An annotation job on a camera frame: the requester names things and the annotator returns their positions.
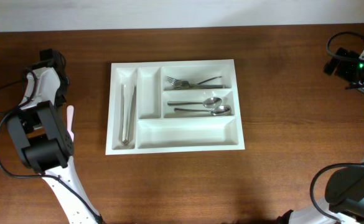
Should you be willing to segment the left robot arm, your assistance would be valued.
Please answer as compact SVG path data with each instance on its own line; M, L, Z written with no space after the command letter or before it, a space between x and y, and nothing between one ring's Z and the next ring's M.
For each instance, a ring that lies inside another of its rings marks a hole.
M34 171L31 178L46 182L69 223L103 223L78 178L73 137L61 115L70 84L65 57L54 49L39 57L23 73L24 96L6 116L7 131L22 164Z

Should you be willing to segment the fork black handle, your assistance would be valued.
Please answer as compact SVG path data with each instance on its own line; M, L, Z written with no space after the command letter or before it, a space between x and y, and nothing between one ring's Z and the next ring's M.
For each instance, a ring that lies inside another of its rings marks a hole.
M198 82L198 83L192 83L192 84L202 85L202 84L204 84L204 83L206 83L206 82L210 82L210 81L212 81L212 80L216 80L217 78L221 78L221 77L222 77L222 76L216 76L216 77L212 77L212 78L206 79L206 80L204 80L204 81L201 81L201 82Z

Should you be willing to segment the large spoon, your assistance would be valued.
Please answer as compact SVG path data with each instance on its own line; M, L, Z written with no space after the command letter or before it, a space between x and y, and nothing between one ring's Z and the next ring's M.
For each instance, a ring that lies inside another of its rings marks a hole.
M168 101L169 106L183 106L183 105L202 105L205 108L215 108L222 104L223 100L219 97L210 97L203 101Z
M212 108L210 110L192 110L192 109L175 108L174 111L209 113L212 116L227 116L231 113L231 107L227 105L221 105Z

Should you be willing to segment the metal tweezers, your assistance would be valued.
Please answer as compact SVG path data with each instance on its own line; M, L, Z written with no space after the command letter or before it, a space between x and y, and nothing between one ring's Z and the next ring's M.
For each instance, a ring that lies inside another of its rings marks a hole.
M136 93L136 86L123 85L122 97L123 97L123 123L122 123L122 135L121 143L126 146L129 144L131 117L133 115L134 97Z

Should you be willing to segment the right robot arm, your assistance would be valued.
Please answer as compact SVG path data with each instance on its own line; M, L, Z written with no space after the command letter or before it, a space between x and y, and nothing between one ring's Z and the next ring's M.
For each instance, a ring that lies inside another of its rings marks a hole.
M325 64L324 73L348 81L350 88L364 89L364 51L343 48ZM364 158L360 163L332 164L312 179L309 196L312 205L290 210L277 223L364 223Z

